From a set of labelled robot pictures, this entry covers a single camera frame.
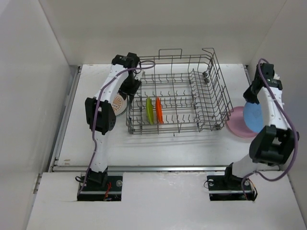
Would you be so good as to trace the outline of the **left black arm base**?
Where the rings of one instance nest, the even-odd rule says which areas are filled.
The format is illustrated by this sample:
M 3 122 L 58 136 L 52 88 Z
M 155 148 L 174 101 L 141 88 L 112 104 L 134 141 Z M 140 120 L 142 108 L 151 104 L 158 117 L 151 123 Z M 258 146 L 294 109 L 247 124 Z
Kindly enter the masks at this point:
M 123 175 L 108 175 L 103 184 L 87 182 L 80 194 L 77 194 L 77 201 L 121 201 Z

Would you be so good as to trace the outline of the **green plastic plate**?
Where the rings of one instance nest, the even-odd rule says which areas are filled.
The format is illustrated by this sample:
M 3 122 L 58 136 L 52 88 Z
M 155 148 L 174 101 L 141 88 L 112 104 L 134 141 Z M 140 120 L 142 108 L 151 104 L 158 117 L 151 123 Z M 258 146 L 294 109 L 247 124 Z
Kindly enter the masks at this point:
M 150 97 L 147 97 L 146 99 L 146 114 L 150 125 L 154 124 L 154 112 L 153 112 L 153 105 L 152 100 Z

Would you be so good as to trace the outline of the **orange plastic plate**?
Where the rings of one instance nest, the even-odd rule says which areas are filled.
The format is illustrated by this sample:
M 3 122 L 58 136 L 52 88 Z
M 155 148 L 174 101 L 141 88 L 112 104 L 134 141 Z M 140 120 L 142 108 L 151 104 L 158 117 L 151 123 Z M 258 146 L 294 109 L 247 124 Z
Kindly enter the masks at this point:
M 159 124 L 163 124 L 163 111 L 162 111 L 162 105 L 161 105 L 161 100 L 159 97 L 156 98 L 155 100 L 155 109 L 156 109 L 156 116 L 157 116 L 157 121 Z

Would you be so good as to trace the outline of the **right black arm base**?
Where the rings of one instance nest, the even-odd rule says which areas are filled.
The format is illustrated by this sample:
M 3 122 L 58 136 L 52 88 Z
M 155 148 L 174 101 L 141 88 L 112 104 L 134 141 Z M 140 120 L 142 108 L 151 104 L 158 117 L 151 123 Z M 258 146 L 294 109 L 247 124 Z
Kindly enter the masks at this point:
M 203 186 L 209 191 L 210 201 L 255 201 L 258 191 L 251 180 L 227 183 L 223 175 L 207 175 Z

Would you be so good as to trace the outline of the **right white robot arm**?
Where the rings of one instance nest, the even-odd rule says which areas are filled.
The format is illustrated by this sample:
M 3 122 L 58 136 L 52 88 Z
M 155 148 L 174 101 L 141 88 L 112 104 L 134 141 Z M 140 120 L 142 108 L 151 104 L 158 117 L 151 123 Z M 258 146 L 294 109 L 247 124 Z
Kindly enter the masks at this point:
M 299 133 L 283 109 L 280 79 L 275 77 L 274 65 L 266 59 L 258 61 L 255 77 L 243 94 L 246 102 L 261 107 L 264 125 L 250 144 L 248 154 L 226 167 L 222 183 L 226 188 L 243 186 L 253 174 L 259 174 L 266 181 L 282 179 L 292 168 L 297 154 Z M 289 163 L 278 177 L 270 179 L 258 171 L 261 164 L 279 166 Z

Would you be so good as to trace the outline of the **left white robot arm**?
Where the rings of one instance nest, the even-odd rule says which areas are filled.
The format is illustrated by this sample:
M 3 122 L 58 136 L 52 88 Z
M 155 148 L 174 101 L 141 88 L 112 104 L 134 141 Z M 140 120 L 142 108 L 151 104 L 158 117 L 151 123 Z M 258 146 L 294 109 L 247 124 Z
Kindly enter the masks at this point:
M 87 167 L 81 190 L 92 185 L 96 190 L 107 186 L 107 156 L 98 147 L 98 134 L 105 135 L 115 127 L 116 115 L 112 103 L 117 94 L 132 100 L 141 81 L 135 79 L 135 71 L 142 70 L 140 58 L 129 52 L 126 56 L 116 55 L 111 62 L 109 75 L 98 95 L 86 98 L 86 122 L 92 132 L 94 151 Z

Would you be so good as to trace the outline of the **pink plate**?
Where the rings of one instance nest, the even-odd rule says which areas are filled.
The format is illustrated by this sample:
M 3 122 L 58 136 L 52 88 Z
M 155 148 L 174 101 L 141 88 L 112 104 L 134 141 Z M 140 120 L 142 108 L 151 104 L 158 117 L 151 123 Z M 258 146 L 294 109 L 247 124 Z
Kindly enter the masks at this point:
M 227 127 L 234 135 L 240 138 L 253 138 L 257 133 L 251 131 L 247 127 L 243 117 L 243 109 L 243 106 L 233 108 L 229 120 L 227 121 Z

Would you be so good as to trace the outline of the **white plate orange sunburst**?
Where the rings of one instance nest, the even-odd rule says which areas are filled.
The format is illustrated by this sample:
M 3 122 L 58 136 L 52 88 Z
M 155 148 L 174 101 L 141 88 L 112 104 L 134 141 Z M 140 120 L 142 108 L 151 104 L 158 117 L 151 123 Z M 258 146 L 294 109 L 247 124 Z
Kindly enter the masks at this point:
M 127 100 L 118 93 L 113 100 L 112 108 L 115 116 L 121 116 L 127 109 Z

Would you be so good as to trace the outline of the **blue plate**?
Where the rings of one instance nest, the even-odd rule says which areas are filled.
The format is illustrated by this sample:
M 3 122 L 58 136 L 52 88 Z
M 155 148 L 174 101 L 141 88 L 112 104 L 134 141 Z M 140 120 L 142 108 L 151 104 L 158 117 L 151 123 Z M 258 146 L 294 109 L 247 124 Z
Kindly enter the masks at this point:
M 254 133 L 259 133 L 264 127 L 260 104 L 246 102 L 243 108 L 243 118 L 248 129 Z

